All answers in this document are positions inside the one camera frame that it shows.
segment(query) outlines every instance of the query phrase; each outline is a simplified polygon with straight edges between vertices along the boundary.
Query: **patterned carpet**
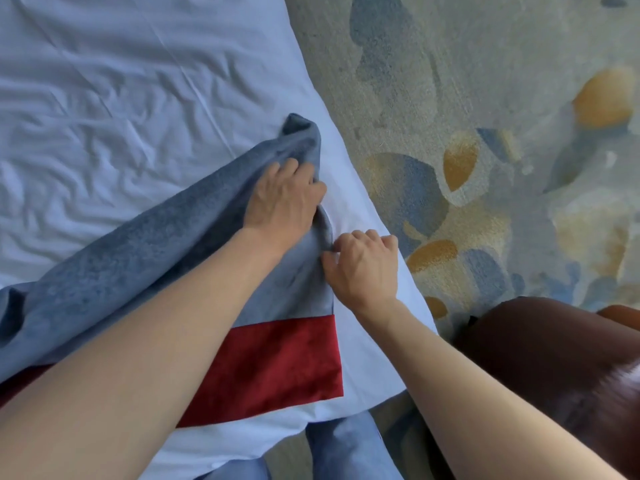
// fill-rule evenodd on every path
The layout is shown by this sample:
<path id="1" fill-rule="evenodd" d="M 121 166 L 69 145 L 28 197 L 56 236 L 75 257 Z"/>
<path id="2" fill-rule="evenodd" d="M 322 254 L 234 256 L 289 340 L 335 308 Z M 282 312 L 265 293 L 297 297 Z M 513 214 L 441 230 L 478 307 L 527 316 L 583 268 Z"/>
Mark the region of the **patterned carpet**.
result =
<path id="1" fill-rule="evenodd" d="M 640 0 L 287 5 L 445 338 L 519 295 L 640 306 Z M 386 414 L 422 478 L 415 411 Z"/>

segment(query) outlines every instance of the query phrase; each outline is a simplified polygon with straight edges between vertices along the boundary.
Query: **jeans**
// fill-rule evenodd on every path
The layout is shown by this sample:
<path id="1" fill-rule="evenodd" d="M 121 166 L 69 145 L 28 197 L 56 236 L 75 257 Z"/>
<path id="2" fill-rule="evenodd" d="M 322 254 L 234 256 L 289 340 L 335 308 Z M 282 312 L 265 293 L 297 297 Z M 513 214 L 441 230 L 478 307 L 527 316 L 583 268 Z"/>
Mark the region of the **jeans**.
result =
<path id="1" fill-rule="evenodd" d="M 368 411 L 305 430 L 314 460 L 314 480 L 402 480 Z M 202 480 L 271 480 L 267 463 L 229 461 Z"/>

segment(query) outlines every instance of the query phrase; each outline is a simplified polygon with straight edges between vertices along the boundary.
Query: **finger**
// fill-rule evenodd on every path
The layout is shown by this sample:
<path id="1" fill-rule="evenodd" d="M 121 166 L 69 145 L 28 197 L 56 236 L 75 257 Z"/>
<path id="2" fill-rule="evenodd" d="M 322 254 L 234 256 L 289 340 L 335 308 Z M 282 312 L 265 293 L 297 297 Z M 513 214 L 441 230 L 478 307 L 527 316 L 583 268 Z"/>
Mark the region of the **finger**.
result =
<path id="1" fill-rule="evenodd" d="M 338 236 L 338 239 L 336 239 L 333 243 L 333 251 L 336 253 L 341 253 L 342 250 L 345 249 L 349 241 L 351 241 L 352 239 L 355 239 L 355 237 L 350 232 L 340 234 L 340 236 Z"/>
<path id="2" fill-rule="evenodd" d="M 335 253 L 332 253 L 330 251 L 325 251 L 322 253 L 320 261 L 322 261 L 324 279 L 326 279 L 326 282 L 331 286 L 331 283 L 333 282 L 336 271 L 338 269 L 338 261 L 336 259 L 336 255 Z"/>
<path id="3" fill-rule="evenodd" d="M 359 241 L 368 241 L 369 240 L 369 236 L 367 236 L 363 231 L 361 230 L 355 230 L 352 232 L 353 236 L 359 240 Z"/>
<path id="4" fill-rule="evenodd" d="M 326 195 L 326 185 L 324 182 L 316 182 L 311 184 L 311 195 L 313 195 L 313 199 L 316 205 L 320 205 L 322 199 Z"/>
<path id="5" fill-rule="evenodd" d="M 382 243 L 389 251 L 398 252 L 398 238 L 395 235 L 386 235 L 381 238 Z"/>
<path id="6" fill-rule="evenodd" d="M 369 229 L 368 231 L 365 232 L 365 234 L 368 235 L 373 242 L 379 242 L 380 244 L 382 244 L 382 240 L 380 239 L 380 234 L 378 234 L 378 232 L 375 229 Z"/>
<path id="7" fill-rule="evenodd" d="M 298 160 L 295 158 L 287 158 L 287 161 L 284 162 L 284 165 L 278 172 L 279 177 L 292 177 L 298 168 Z"/>
<path id="8" fill-rule="evenodd" d="M 313 163 L 302 163 L 296 170 L 296 178 L 299 178 L 302 182 L 307 182 L 309 184 L 314 181 L 314 173 L 316 172 L 316 168 Z"/>
<path id="9" fill-rule="evenodd" d="M 278 162 L 273 162 L 267 167 L 267 170 L 264 172 L 264 177 L 275 177 L 279 169 L 280 164 Z"/>

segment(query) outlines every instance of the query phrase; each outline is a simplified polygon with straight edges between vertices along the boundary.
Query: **leg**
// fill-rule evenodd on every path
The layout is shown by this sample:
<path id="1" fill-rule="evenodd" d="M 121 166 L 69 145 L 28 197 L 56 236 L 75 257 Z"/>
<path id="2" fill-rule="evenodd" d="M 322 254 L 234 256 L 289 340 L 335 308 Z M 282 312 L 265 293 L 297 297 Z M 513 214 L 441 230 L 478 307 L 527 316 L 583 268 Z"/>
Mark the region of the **leg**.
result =
<path id="1" fill-rule="evenodd" d="M 231 460 L 196 480 L 271 480 L 264 458 Z"/>
<path id="2" fill-rule="evenodd" d="M 402 480 L 368 411 L 309 423 L 314 480 Z"/>

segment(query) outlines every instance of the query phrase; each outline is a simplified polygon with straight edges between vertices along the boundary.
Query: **orange spot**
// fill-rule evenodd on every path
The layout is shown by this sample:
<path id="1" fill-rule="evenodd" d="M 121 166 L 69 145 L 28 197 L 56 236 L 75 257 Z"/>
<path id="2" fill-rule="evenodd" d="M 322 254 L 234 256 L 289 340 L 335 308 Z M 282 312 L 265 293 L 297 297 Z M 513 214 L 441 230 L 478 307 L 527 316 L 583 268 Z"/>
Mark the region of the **orange spot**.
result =
<path id="1" fill-rule="evenodd" d="M 480 146 L 475 133 L 457 132 L 451 137 L 444 152 L 444 178 L 449 189 L 458 190 L 469 179 L 476 167 Z"/>
<path id="2" fill-rule="evenodd" d="M 429 242 L 416 249 L 406 260 L 406 265 L 412 273 L 418 273 L 430 266 L 455 259 L 457 256 L 458 247 L 455 243 L 444 239 Z"/>
<path id="3" fill-rule="evenodd" d="M 628 67 L 604 69 L 587 81 L 573 100 L 578 123 L 590 129 L 626 123 L 634 113 L 636 74 Z"/>
<path id="4" fill-rule="evenodd" d="M 447 306 L 442 302 L 439 298 L 434 298 L 432 296 L 425 296 L 424 300 L 427 302 L 427 306 L 429 307 L 433 318 L 436 320 L 439 318 L 444 318 L 449 313 Z"/>

